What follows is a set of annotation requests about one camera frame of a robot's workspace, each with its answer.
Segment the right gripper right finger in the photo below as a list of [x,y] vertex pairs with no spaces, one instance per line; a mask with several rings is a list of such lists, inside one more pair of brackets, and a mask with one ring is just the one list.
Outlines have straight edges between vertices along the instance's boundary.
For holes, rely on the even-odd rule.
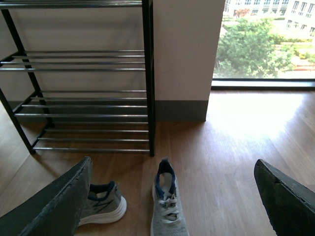
[[254,178],[273,230],[278,236],[315,234],[315,193],[259,159]]

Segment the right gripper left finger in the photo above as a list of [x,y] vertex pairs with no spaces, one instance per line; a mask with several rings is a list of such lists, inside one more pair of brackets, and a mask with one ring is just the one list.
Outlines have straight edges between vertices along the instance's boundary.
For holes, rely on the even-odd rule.
[[0,218],[2,236],[72,236],[87,200],[93,164],[85,157]]

